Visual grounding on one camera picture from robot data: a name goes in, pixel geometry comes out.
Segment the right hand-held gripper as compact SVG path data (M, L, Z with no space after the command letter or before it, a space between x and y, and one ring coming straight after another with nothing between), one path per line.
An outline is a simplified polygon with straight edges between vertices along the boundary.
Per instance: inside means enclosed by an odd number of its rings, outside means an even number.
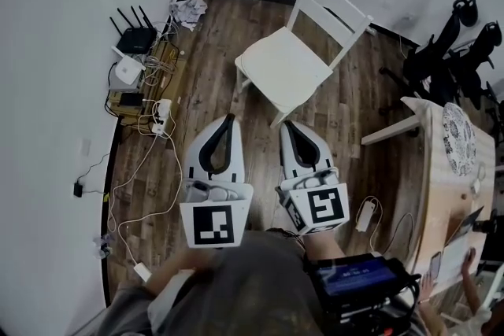
M280 152L286 179L276 192L295 233L331 231L347 223L347 185L339 181L326 141L311 128L286 120L280 128Z

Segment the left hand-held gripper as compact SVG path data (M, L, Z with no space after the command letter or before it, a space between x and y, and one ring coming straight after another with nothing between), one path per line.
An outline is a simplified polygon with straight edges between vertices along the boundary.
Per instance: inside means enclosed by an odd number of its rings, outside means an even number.
M239 246L254 188L244 183L241 127L234 114L216 119L195 137L185 153L183 172L180 213L188 246Z

